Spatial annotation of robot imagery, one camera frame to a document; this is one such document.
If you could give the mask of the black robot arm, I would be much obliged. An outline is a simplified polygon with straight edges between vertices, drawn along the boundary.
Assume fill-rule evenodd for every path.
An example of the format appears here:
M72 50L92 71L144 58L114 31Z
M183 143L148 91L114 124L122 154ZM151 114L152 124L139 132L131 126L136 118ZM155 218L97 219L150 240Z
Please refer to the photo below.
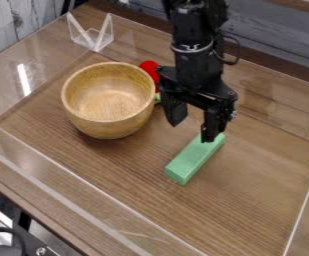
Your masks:
M171 22L174 64L156 68L160 103L168 123L187 117L190 105L203 110L200 141L210 143L235 115L236 92L222 80L223 67L235 64L223 57L222 25L226 0L162 0Z

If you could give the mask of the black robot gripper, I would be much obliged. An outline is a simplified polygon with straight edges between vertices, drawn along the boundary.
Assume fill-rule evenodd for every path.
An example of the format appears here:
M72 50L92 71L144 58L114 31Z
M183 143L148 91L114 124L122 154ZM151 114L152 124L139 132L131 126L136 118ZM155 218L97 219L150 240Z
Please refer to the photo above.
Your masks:
M171 50L175 65L156 68L164 116L175 127L187 117L187 105L202 109L200 141L211 143L232 119L238 100L238 94L222 80L227 61L212 48Z

